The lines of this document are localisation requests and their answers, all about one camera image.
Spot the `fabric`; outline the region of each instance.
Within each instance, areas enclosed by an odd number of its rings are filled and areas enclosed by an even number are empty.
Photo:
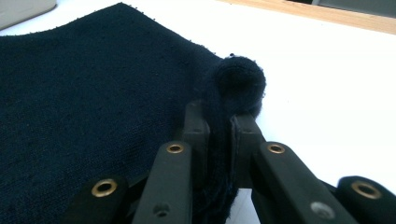
[[[208,178],[193,223],[224,223],[236,188],[229,118],[257,116],[265,78],[117,4],[46,32],[0,37],[0,223],[57,223],[86,181],[133,179],[204,101]]]

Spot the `black cloth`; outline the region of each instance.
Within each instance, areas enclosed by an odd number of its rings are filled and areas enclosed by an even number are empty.
[[[231,115],[261,109],[253,61],[221,59],[124,4],[41,33],[0,37],[0,223],[57,223],[89,179],[150,169],[204,101],[208,178],[193,222],[224,223]]]

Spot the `white table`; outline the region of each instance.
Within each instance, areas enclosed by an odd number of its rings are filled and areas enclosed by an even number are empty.
[[[396,193],[396,35],[205,1],[123,1],[220,57],[247,56],[267,78],[257,119],[332,185],[361,175]],[[51,12],[0,35],[67,24],[117,1],[58,0]],[[259,223],[248,191],[228,223]]]

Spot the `wooden edge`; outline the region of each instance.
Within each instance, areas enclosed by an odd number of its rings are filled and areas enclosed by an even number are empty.
[[[396,19],[286,0],[219,0],[396,35]]]

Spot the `black plastic part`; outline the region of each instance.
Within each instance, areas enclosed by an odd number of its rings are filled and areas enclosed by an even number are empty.
[[[396,197],[373,180],[361,176],[340,179],[335,195],[360,224],[396,223]]]
[[[253,155],[252,201],[261,223],[357,223],[287,146],[267,142]]]
[[[251,189],[249,168],[251,155],[258,151],[264,137],[255,119],[249,114],[231,118],[233,180],[240,189]]]
[[[117,186],[115,190],[107,196],[96,197],[92,193],[92,189],[101,180],[112,180]],[[105,192],[110,186],[104,182],[97,187],[98,192]],[[125,197],[128,184],[125,178],[109,175],[101,178],[95,178],[87,182],[81,191],[75,196],[73,202],[67,208],[62,224],[113,224],[122,222],[119,218],[124,218],[125,209],[123,207],[123,199]]]
[[[185,142],[160,147],[133,224],[191,223],[191,154]]]
[[[192,147],[192,184],[196,189],[205,182],[209,134],[209,126],[202,115],[201,102],[187,104],[182,140]]]

